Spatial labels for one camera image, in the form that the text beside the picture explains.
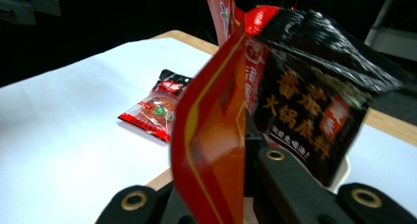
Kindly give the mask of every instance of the white surface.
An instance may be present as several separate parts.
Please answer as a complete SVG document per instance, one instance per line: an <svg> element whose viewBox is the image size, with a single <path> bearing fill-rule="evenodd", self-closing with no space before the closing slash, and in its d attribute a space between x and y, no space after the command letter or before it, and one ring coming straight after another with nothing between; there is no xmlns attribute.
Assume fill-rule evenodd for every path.
<svg viewBox="0 0 417 224"><path fill-rule="evenodd" d="M363 125L348 157L345 184L362 183L390 196L417 217L417 146Z"/></svg>
<svg viewBox="0 0 417 224"><path fill-rule="evenodd" d="M162 69L210 56L174 39L131 42L0 88L1 223L92 223L119 191L169 166L169 145L117 117Z"/></svg>

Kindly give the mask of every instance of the candy wrapper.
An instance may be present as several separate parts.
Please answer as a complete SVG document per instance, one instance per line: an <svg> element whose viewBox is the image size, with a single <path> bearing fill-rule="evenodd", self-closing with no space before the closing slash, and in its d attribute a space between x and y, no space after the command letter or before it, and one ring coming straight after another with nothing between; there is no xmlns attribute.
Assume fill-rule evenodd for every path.
<svg viewBox="0 0 417 224"><path fill-rule="evenodd" d="M118 118L161 140L170 141L178 97L191 80L163 70L149 95Z"/></svg>
<svg viewBox="0 0 417 224"><path fill-rule="evenodd" d="M314 11L260 6L245 22L247 106L258 130L331 185L370 101L407 74Z"/></svg>

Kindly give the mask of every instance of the brass grommet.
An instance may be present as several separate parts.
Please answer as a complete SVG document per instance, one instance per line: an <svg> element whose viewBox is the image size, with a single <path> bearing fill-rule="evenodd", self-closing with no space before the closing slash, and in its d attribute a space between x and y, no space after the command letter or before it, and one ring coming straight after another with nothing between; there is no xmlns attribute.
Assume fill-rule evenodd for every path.
<svg viewBox="0 0 417 224"><path fill-rule="evenodd" d="M365 189L355 189L351 192L353 199L355 201L365 205L367 207L379 208L383 205L383 201L373 192L370 192ZM366 195L371 198L371 200L364 199L360 195Z"/></svg>
<svg viewBox="0 0 417 224"><path fill-rule="evenodd" d="M139 198L138 201L136 202L131 202L129 201L129 198L137 196ZM142 191L135 191L135 192L130 192L128 193L122 200L122 207L123 209L125 209L126 211L133 211L136 209L139 209L141 207L143 207L145 205L145 203L147 203L148 201L148 197L147 195L142 192Z"/></svg>
<svg viewBox="0 0 417 224"><path fill-rule="evenodd" d="M285 155L280 151L275 150L268 150L267 151L267 158L275 161L280 161L285 158Z"/></svg>

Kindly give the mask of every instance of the small snack packet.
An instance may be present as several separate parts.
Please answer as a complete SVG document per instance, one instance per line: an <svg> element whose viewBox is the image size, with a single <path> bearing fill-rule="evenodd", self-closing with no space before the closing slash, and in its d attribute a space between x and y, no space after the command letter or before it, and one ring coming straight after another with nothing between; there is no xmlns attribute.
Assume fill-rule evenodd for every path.
<svg viewBox="0 0 417 224"><path fill-rule="evenodd" d="M192 78L162 70L149 95L118 118L164 141L170 141L178 97Z"/></svg>

